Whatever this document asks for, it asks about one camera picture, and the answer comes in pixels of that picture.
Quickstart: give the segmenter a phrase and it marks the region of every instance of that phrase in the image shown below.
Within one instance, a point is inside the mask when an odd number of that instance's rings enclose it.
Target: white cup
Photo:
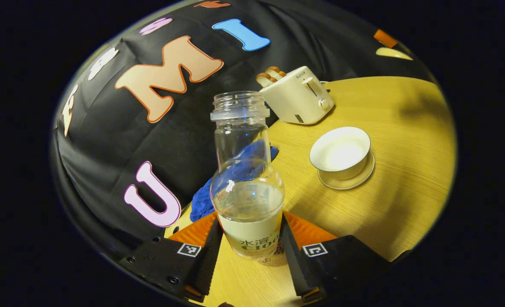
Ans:
[[[341,127],[321,136],[309,152],[319,175],[346,180],[363,169],[370,151],[370,137],[362,129]]]

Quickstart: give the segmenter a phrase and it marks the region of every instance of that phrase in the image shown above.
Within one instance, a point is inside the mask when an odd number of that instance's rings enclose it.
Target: toaster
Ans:
[[[282,122],[311,125],[334,107],[334,101],[307,66],[292,70],[260,90]]]

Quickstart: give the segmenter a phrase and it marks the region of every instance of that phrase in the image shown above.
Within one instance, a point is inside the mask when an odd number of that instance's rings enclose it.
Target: letter m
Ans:
[[[181,70],[190,73],[190,82],[201,82],[217,72],[223,65],[198,49],[185,35],[166,43],[161,49],[162,65],[137,64],[124,72],[115,88],[125,87],[148,111],[147,120],[159,121],[173,105],[173,97],[160,96],[154,87],[174,93],[186,92],[186,81]]]

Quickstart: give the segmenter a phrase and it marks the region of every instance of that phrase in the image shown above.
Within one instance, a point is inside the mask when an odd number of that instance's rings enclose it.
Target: wooden table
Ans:
[[[285,183],[284,210],[337,237],[354,235],[392,261],[412,249],[441,213],[451,190],[457,138],[451,113],[436,85],[416,78],[377,76],[324,84],[334,109],[310,126],[274,123],[273,166]],[[375,169],[352,190],[333,190],[319,181],[309,162],[313,143],[326,132],[354,126],[371,139]],[[190,225],[188,206],[165,230]],[[300,306],[288,265],[263,266],[238,258],[223,238],[210,295],[217,307]]]

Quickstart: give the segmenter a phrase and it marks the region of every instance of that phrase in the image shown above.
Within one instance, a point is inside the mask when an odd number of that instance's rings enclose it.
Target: white saucer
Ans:
[[[368,156],[366,158],[366,164],[364,165],[364,169],[358,173],[353,178],[350,179],[345,179],[345,180],[339,180],[339,179],[334,179],[332,177],[329,177],[323,173],[321,175],[321,172],[317,170],[317,175],[319,176],[319,179],[321,182],[326,185],[329,188],[333,188],[336,190],[349,190],[354,187],[360,186],[364,181],[366,181],[368,178],[370,178],[370,175],[374,172],[374,165],[376,164],[376,159],[374,158],[374,154],[372,151],[368,151]]]

